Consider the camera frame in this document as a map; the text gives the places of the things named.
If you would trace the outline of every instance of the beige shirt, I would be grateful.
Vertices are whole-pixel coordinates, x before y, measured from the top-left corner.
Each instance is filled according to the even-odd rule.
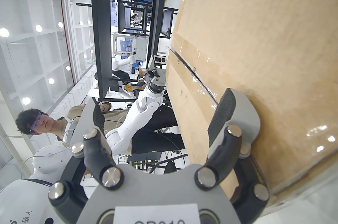
[[[82,115],[83,109],[84,109],[84,106],[82,105],[74,106],[69,109],[66,117],[68,117],[71,120],[74,120],[75,122],[78,122],[80,119],[80,116]],[[128,113],[128,110],[103,112],[103,115],[105,116],[105,119],[106,119],[105,125],[104,125],[105,134],[112,129],[120,127],[122,123],[124,122],[127,113]],[[62,126],[62,132],[60,134],[61,136],[60,139],[62,139],[63,134],[65,132],[66,125],[67,125],[66,119],[62,119],[62,121],[64,124]],[[121,153],[121,154],[132,155],[132,141],[130,141],[128,149],[124,153]]]

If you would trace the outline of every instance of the rubber gripper pad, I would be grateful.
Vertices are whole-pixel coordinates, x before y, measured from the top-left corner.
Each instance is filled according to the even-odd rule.
[[[224,124],[231,119],[236,107],[236,99],[230,88],[227,88],[217,105],[214,116],[208,127],[209,147],[212,145]]]
[[[101,112],[101,109],[98,103],[95,101],[95,108],[93,112],[93,122],[94,124],[100,128],[100,131],[104,135],[104,125],[105,125],[105,116]]]

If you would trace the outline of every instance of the black pants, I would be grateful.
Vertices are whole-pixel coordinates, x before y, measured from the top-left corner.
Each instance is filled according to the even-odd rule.
[[[154,132],[154,130],[172,126],[177,126],[174,112],[171,108],[162,105],[154,112],[146,126],[139,129],[133,136],[132,154],[183,149],[184,143],[181,135]]]

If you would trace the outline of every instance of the red pole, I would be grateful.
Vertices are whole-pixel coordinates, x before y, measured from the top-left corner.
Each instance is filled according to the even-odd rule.
[[[61,1],[62,20],[63,20],[63,23],[64,23],[63,4],[62,4],[62,0],[60,0],[60,1]],[[68,41],[67,41],[67,32],[65,30],[65,23],[64,23],[64,36],[65,36],[65,43],[67,45],[67,52],[68,52],[70,72],[72,73],[73,84],[75,85],[74,75],[73,75],[73,68],[72,68],[72,62],[70,61],[69,47],[68,47]]]

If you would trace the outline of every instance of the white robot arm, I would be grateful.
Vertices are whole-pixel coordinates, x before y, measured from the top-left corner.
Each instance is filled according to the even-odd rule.
[[[152,56],[144,77],[147,84],[145,90],[139,93],[123,124],[107,133],[107,142],[112,155],[126,151],[136,131],[144,127],[153,113],[162,105],[166,73],[165,69],[158,68],[157,65],[165,62],[165,57]]]
[[[122,60],[114,60],[112,62],[112,69],[113,71],[118,71],[121,66],[127,65],[127,64],[134,64],[135,62],[136,62],[136,57],[135,57],[135,54],[133,54]]]

